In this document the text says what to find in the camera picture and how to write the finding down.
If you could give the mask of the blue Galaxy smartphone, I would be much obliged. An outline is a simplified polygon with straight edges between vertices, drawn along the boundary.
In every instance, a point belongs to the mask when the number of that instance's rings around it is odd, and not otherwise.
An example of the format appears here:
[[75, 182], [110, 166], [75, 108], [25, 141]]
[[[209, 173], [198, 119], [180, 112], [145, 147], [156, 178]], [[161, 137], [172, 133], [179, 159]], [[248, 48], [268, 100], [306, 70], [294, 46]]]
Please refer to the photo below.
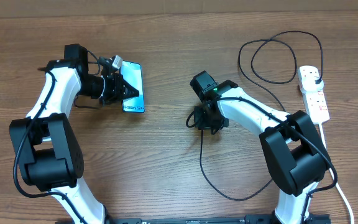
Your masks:
[[139, 63], [123, 61], [120, 74], [124, 79], [124, 99], [122, 109], [128, 113], [144, 113], [144, 91], [142, 67]]

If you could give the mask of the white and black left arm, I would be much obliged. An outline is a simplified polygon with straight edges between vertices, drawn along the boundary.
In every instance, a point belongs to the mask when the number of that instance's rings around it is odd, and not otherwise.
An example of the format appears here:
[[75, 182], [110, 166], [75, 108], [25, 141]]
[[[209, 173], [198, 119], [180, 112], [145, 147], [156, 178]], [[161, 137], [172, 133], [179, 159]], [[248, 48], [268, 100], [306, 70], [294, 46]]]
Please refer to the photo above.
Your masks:
[[[83, 153], [69, 116], [80, 95], [101, 106], [120, 102], [124, 112], [144, 113], [142, 67], [118, 55], [92, 62], [91, 55], [80, 44], [69, 44], [61, 60], [42, 68], [45, 85], [36, 104], [25, 118], [9, 125], [15, 151], [12, 176], [23, 196], [55, 198], [71, 223], [114, 223], [85, 182]], [[92, 63], [97, 73], [90, 73]]]

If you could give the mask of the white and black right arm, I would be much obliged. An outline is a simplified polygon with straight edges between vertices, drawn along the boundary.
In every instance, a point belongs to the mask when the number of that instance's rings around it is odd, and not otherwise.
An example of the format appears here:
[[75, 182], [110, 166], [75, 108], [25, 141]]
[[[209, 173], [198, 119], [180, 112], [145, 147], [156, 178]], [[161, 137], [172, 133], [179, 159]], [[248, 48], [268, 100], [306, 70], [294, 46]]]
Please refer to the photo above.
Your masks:
[[250, 97], [236, 83], [218, 83], [206, 71], [193, 77], [190, 86], [201, 101], [189, 117], [194, 127], [216, 134], [233, 120], [258, 136], [272, 181], [280, 189], [275, 210], [265, 215], [246, 215], [245, 223], [330, 223], [329, 215], [309, 212], [316, 192], [329, 190], [337, 177], [319, 187], [331, 158], [310, 116], [289, 114]]

